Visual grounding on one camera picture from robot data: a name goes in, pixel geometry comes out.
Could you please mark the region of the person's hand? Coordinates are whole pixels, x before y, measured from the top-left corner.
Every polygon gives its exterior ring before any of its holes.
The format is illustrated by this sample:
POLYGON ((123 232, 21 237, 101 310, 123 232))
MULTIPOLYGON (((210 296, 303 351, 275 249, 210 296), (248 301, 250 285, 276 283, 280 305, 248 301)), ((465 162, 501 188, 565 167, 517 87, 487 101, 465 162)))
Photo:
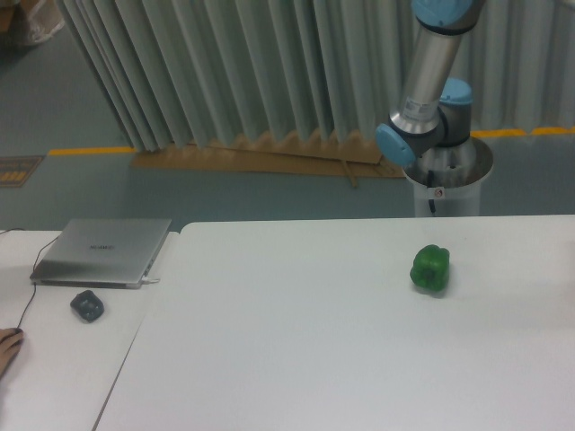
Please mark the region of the person's hand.
POLYGON ((3 377, 7 368, 16 358, 22 348, 24 333, 16 335, 19 328, 1 329, 0 345, 0 376, 3 377))

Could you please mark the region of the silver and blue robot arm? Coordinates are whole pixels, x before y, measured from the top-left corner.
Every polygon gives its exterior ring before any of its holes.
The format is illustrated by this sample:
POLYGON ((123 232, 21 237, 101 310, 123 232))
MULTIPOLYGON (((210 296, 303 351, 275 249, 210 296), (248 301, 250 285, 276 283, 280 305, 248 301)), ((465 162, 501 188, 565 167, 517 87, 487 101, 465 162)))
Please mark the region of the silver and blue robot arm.
POLYGON ((376 129, 376 145, 390 162, 414 163, 447 141, 449 120, 440 108, 462 37, 479 20, 483 1, 412 1, 420 31, 399 102, 376 129))

